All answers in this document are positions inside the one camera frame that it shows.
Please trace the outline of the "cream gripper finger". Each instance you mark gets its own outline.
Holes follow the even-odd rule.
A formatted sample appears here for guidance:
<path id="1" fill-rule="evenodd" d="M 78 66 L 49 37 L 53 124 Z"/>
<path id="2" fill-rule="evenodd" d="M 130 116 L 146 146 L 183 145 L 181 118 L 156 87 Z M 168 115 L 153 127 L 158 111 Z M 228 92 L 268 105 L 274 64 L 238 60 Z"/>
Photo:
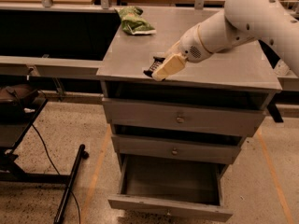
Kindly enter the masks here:
<path id="1" fill-rule="evenodd" d="M 171 48 L 169 48 L 164 53 L 164 57 L 168 58 L 168 57 L 171 57 L 171 56 L 174 56 L 174 55 L 179 55 L 180 54 L 179 44 L 180 44 L 180 41 L 176 42 Z"/>
<path id="2" fill-rule="evenodd" d="M 153 72 L 152 78 L 156 81 L 162 81 L 181 71 L 186 65 L 186 58 L 181 54 L 168 57 Z"/>

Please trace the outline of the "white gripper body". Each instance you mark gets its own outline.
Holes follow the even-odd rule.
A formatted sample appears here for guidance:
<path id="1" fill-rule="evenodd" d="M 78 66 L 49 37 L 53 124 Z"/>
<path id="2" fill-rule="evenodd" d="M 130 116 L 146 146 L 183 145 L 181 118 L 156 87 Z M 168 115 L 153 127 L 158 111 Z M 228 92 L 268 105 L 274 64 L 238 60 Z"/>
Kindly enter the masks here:
<path id="1" fill-rule="evenodd" d="M 193 26 L 179 40 L 178 48 L 190 63 L 200 63 L 212 56 L 201 40 L 199 28 L 199 24 Z"/>

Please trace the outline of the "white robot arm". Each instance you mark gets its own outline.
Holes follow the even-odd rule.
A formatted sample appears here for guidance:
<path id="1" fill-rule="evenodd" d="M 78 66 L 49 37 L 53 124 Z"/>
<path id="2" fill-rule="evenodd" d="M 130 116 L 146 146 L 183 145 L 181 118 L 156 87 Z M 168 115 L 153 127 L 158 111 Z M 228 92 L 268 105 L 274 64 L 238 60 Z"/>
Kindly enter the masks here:
<path id="1" fill-rule="evenodd" d="M 250 42 L 263 41 L 299 75 L 299 21 L 278 0 L 226 0 L 224 9 L 188 31 L 149 70 L 161 81 L 200 63 L 212 54 Z"/>

